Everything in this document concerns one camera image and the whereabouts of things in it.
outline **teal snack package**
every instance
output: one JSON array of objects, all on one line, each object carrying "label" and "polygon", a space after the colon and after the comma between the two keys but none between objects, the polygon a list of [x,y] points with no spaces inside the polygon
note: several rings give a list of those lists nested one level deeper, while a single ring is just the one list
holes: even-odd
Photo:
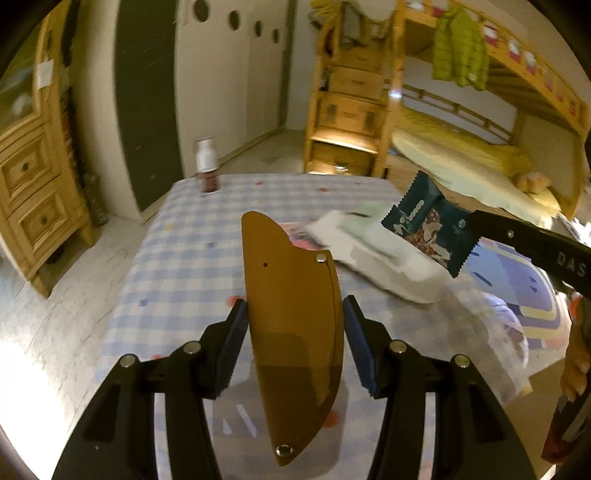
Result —
[{"label": "teal snack package", "polygon": [[447,200],[435,182],[419,171],[407,194],[381,223],[457,277],[478,241],[466,227],[469,213]]}]

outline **wooden drawer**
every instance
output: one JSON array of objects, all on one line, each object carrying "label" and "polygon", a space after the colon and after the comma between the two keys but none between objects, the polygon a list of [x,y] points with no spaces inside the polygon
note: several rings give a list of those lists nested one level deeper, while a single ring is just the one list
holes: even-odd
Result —
[{"label": "wooden drawer", "polygon": [[370,100],[381,100],[384,76],[363,70],[336,67],[330,76],[330,91]]},{"label": "wooden drawer", "polygon": [[382,125],[382,107],[328,93],[320,102],[319,125],[375,137]]},{"label": "wooden drawer", "polygon": [[315,142],[309,171],[335,175],[367,176],[374,156],[351,148]]},{"label": "wooden drawer", "polygon": [[384,68],[385,49],[383,47],[352,47],[341,48],[339,65],[367,72],[382,73]]},{"label": "wooden drawer", "polygon": [[42,125],[0,152],[0,203],[7,215],[59,174]]},{"label": "wooden drawer", "polygon": [[73,226],[62,182],[61,176],[52,180],[8,218],[14,236],[31,265],[50,248],[61,244]]}]

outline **knife sheath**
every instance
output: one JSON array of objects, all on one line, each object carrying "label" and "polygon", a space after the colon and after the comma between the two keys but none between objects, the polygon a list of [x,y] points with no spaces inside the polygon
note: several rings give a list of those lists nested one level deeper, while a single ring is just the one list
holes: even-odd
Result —
[{"label": "knife sheath", "polygon": [[259,212],[242,217],[242,248],[256,373],[271,446],[284,466],[316,436],[339,389],[339,282],[328,250],[295,247]]}]

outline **person's arm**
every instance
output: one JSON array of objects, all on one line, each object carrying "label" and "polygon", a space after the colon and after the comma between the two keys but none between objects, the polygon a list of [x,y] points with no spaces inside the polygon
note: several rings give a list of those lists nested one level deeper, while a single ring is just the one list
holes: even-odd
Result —
[{"label": "person's arm", "polygon": [[583,339],[584,312],[581,299],[582,297],[579,297],[571,304],[573,324],[570,329],[569,347],[566,350],[564,372],[560,379],[562,391],[570,401],[584,393],[587,388],[587,372],[591,367],[591,350]]}]

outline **paper note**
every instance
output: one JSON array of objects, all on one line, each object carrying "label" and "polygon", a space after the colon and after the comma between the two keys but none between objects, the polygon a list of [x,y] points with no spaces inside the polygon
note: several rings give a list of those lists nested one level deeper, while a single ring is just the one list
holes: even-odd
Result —
[{"label": "paper note", "polygon": [[47,60],[37,65],[37,90],[49,87],[53,82],[53,59]]}]

